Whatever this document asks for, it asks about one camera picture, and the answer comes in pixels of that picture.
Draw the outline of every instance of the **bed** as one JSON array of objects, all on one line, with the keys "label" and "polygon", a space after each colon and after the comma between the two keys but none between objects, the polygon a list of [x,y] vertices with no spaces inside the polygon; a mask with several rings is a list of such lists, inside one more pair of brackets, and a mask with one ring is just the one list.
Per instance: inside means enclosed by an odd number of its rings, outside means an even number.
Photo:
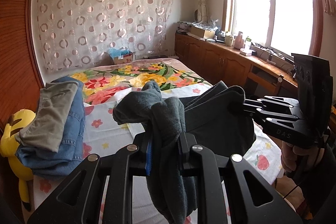
[{"label": "bed", "polygon": [[[156,81],[163,98],[189,97],[204,93],[211,85],[175,59],[139,60],[124,65],[97,67],[70,75],[84,83],[83,98],[86,113],[83,157],[91,153],[100,156],[114,154],[132,143],[136,134],[144,131],[141,124],[117,125],[113,120],[113,108],[131,91],[140,90],[150,81]],[[278,146],[255,124],[256,141],[244,158],[265,178],[273,183],[283,173]],[[49,181],[34,176],[34,207],[58,186],[61,181]],[[104,208],[105,193],[101,205],[100,221]],[[149,196],[146,179],[133,180],[133,223],[167,223],[155,209]],[[185,223],[197,223],[194,211]]]}]

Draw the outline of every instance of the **plush toy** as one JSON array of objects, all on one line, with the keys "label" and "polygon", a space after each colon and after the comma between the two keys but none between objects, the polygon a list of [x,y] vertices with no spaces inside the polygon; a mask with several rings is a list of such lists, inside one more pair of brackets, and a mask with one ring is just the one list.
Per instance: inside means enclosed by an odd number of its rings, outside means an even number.
[{"label": "plush toy", "polygon": [[1,156],[7,157],[9,165],[14,174],[19,178],[19,194],[23,206],[30,211],[29,194],[27,181],[33,179],[31,169],[22,165],[22,163],[15,156],[15,152],[19,147],[19,143],[15,140],[14,134],[19,132],[22,128],[29,125],[35,118],[35,113],[29,109],[21,109],[16,112],[8,120],[5,126],[3,136],[0,141]]}]

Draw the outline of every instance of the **silver bolt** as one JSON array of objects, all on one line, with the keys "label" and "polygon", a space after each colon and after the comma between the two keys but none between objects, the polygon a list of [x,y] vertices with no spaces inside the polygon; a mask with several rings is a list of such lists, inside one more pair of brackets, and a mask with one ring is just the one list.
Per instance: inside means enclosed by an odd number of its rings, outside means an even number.
[{"label": "silver bolt", "polygon": [[231,156],[231,159],[232,159],[233,161],[235,161],[235,162],[241,162],[242,159],[243,159],[243,157],[242,157],[241,155],[239,155],[239,154],[233,154],[233,155]]},{"label": "silver bolt", "polygon": [[194,150],[195,152],[199,152],[199,151],[202,151],[202,150],[203,150],[203,147],[202,147],[202,145],[195,144],[195,145],[193,146],[193,150]]},{"label": "silver bolt", "polygon": [[98,156],[96,154],[90,154],[87,157],[88,161],[96,161],[98,159]]},{"label": "silver bolt", "polygon": [[129,146],[127,146],[128,151],[135,151],[137,149],[138,147],[135,144],[130,144]]}]

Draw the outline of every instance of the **cardboard box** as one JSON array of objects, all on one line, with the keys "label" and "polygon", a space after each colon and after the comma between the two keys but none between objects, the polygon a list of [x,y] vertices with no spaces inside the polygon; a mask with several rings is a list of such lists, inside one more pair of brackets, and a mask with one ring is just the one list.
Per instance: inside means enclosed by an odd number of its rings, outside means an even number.
[{"label": "cardboard box", "polygon": [[120,65],[120,64],[126,64],[126,63],[129,63],[129,62],[132,62],[133,61],[133,55],[134,55],[134,53],[117,56],[117,57],[113,58],[113,63],[115,65]]},{"label": "cardboard box", "polygon": [[214,36],[215,36],[215,31],[203,30],[203,29],[195,27],[195,26],[191,27],[190,32],[194,35],[197,35],[198,37],[203,37],[203,38],[213,39]]}]

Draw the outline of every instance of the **wooden door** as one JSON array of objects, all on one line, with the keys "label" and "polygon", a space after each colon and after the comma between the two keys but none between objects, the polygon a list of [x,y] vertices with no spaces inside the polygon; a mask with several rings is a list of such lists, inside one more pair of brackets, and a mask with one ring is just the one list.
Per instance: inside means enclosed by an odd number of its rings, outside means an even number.
[{"label": "wooden door", "polygon": [[227,54],[224,59],[223,82],[227,86],[239,85],[244,87],[250,66],[250,62],[246,61],[244,57]]},{"label": "wooden door", "polygon": [[186,58],[186,65],[197,74],[200,72],[201,56],[202,56],[202,41],[195,38],[189,38],[186,42],[187,50],[185,49],[184,58]]},{"label": "wooden door", "polygon": [[184,62],[185,38],[181,34],[175,35],[175,54],[179,57],[179,61]]},{"label": "wooden door", "polygon": [[210,43],[204,43],[201,76],[211,84],[218,83],[223,74],[223,50]]},{"label": "wooden door", "polygon": [[31,0],[0,0],[0,129],[20,109],[36,110],[42,87],[32,47]]}]

